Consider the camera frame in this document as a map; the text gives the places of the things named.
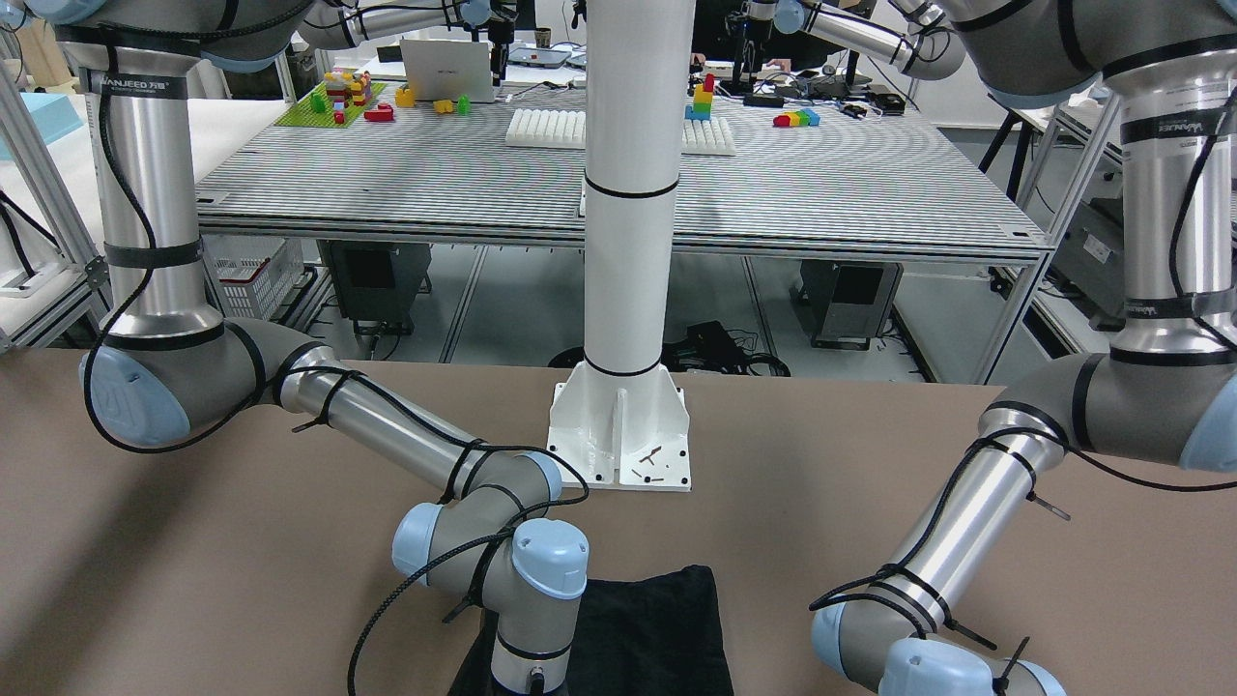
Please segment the laptop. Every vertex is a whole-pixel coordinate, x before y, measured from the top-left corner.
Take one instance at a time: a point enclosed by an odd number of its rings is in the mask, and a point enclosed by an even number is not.
[[[485,41],[403,40],[403,68],[418,100],[494,101],[490,43]]]

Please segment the light blue joint cap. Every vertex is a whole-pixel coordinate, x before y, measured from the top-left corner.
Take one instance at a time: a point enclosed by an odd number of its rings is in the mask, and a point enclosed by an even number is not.
[[[773,11],[773,26],[782,33],[794,33],[803,28],[803,5],[799,0],[778,0]]]
[[[528,520],[516,528],[511,565],[542,595],[575,600],[588,585],[589,540],[563,520]]]
[[[532,460],[546,475],[546,483],[549,485],[549,499],[558,501],[563,494],[563,475],[558,471],[558,462],[541,452],[524,452],[520,455],[526,460]]]
[[[78,365],[85,387],[87,357]],[[145,366],[116,351],[99,347],[90,372],[90,403],[108,433],[134,445],[168,445],[189,436],[189,417],[176,396]]]
[[[79,22],[99,11],[108,0],[26,0],[31,12],[53,25]]]
[[[1053,676],[1051,673],[1035,663],[1018,660],[1018,664],[1027,668],[1027,671],[1030,673],[1030,676],[1035,677],[1035,681],[1039,682],[1039,687],[1044,690],[1044,694],[1048,696],[1066,696],[1065,687],[1061,686],[1061,682],[1056,681],[1056,677]]]
[[[950,643],[903,638],[884,659],[880,696],[992,696],[992,670]]]
[[[442,512],[442,506],[421,503],[400,522],[391,540],[391,562],[403,575],[409,576],[429,562],[429,545],[434,541],[434,528]],[[428,587],[428,575],[421,576],[417,582]]]
[[[14,7],[7,2],[0,2],[0,25],[5,25],[10,28],[17,28],[25,19],[25,12],[17,7]]]
[[[833,670],[846,676],[842,669],[842,612],[846,605],[833,605],[811,617],[811,648],[816,658]]]
[[[1063,89],[1053,94],[1008,94],[1001,91],[999,89],[993,89],[990,85],[988,91],[992,93],[992,98],[997,100],[1006,109],[1043,109],[1045,106],[1055,106],[1061,101],[1070,98],[1071,94],[1082,91],[1087,87],[1095,83],[1100,78],[1100,73],[1096,73],[1082,82],[1070,87],[1069,89]]]
[[[460,19],[473,26],[490,21],[490,0],[465,0],[460,5]]]
[[[223,56],[215,56],[214,53],[202,52],[202,57],[215,64],[216,68],[221,70],[228,70],[230,73],[256,73],[257,70],[265,69],[280,57],[278,53],[271,56],[270,58],[261,58],[257,61],[238,61],[236,58],[225,58]]]
[[[1237,377],[1220,391],[1181,450],[1183,470],[1237,471]]]

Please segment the rainbow blocks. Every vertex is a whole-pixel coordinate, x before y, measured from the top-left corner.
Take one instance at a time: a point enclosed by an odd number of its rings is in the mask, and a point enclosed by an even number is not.
[[[691,105],[683,114],[685,117],[693,121],[706,121],[713,117],[714,79],[711,74],[706,74],[704,84],[696,85],[695,91],[691,93]]]
[[[820,114],[813,111],[811,109],[799,109],[798,111],[787,111],[773,117],[773,125],[776,127],[803,127],[803,126],[819,126]]]

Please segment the desk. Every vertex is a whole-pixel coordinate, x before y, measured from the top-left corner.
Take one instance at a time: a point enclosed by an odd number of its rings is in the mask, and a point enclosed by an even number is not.
[[[505,146],[517,108],[583,109],[584,95],[532,91],[466,117],[401,109],[395,124],[348,130],[267,127],[200,182],[214,200],[198,206],[203,230],[583,247],[584,152]],[[1029,268],[976,372],[988,380],[1053,250],[1022,210],[917,112],[856,121],[820,108],[821,127],[788,130],[772,127],[771,109],[714,109],[740,156],[684,157],[677,251]]]
[[[360,627],[400,582],[390,543],[438,491],[339,434],[260,408],[142,459],[90,430],[78,352],[0,356],[0,684],[22,696],[340,694]],[[361,366],[494,443],[538,441],[558,371]],[[714,569],[736,694],[858,696],[811,655],[807,605],[893,553],[996,389],[703,375],[695,491],[602,491],[563,518],[590,576]],[[1118,462],[1159,481],[1209,483]],[[1222,694],[1237,681],[1232,493],[1131,487],[1076,460],[1040,481],[965,600],[966,626],[1080,696]],[[414,587],[360,663],[361,694],[445,692],[475,613]]]

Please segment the green lego baseplate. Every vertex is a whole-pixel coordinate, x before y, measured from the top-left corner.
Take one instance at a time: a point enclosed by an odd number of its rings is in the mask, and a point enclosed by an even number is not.
[[[327,96],[327,84],[319,83],[314,87],[309,94],[306,94],[303,99],[292,105],[282,116],[280,116],[275,125],[287,125],[293,127],[348,127],[353,125],[353,121],[359,119],[367,109],[372,109],[377,104],[379,94],[386,89],[385,82],[371,82],[370,90],[374,93],[374,99],[364,106],[345,106],[344,108],[344,122],[335,122],[335,105],[330,103]],[[314,94],[320,95],[327,101],[327,112],[319,114],[313,110],[309,105],[309,100]]]

